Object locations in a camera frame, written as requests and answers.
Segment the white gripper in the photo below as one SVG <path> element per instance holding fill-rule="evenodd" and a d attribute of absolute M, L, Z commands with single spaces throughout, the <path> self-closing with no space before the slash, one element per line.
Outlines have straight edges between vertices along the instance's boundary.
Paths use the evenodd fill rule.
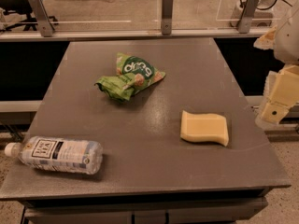
<path fill-rule="evenodd" d="M 298 102 L 299 66 L 287 64 L 277 73 L 270 71 L 255 123 L 263 129 L 279 125 Z"/>

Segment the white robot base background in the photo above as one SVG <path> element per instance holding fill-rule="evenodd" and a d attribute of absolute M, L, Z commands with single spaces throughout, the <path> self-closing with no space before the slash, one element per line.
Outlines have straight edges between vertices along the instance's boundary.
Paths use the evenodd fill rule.
<path fill-rule="evenodd" d="M 258 21 L 257 25 L 267 23 L 273 18 L 272 7 L 276 4 L 277 0 L 250 0 L 251 6 L 255 5 L 249 13 L 249 17 Z M 244 16 L 244 9 L 246 8 L 247 1 L 240 0 L 235 4 L 234 11 L 231 17 L 231 25 L 237 26 L 241 17 Z"/>

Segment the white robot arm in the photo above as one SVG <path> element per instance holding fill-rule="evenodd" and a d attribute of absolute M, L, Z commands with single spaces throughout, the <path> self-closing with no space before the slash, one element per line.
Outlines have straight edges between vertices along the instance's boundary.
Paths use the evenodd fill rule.
<path fill-rule="evenodd" d="M 299 102 L 299 2 L 296 2 L 278 24 L 254 42 L 257 49 L 271 49 L 284 63 L 278 72 L 265 80 L 263 100 L 257 110 L 256 124 L 269 129 L 289 114 Z"/>

